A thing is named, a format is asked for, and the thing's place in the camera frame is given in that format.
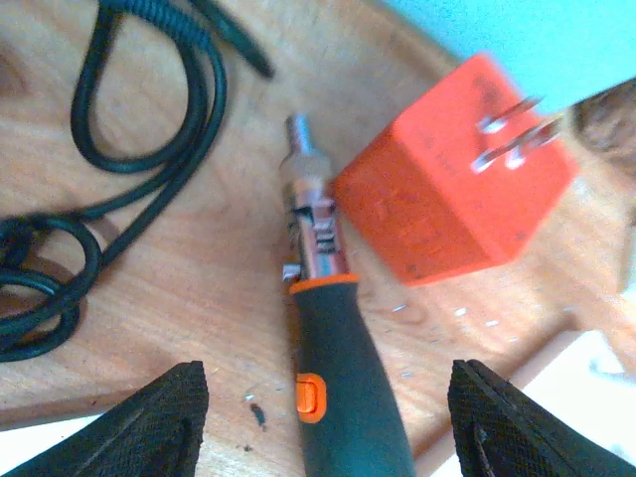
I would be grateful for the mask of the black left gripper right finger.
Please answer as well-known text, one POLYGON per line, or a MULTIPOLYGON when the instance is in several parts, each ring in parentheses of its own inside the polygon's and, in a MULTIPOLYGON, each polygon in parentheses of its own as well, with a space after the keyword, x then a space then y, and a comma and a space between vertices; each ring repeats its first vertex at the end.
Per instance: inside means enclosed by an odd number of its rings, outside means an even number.
POLYGON ((477 360, 453 362, 447 399, 464 476, 635 474, 477 360))

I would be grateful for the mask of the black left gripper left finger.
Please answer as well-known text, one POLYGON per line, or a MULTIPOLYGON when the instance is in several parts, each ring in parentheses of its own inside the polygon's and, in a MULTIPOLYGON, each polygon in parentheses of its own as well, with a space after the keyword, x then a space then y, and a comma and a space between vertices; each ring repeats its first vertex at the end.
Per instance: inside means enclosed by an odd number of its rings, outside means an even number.
POLYGON ((193 476, 209 391, 200 361, 180 363, 8 476, 193 476))

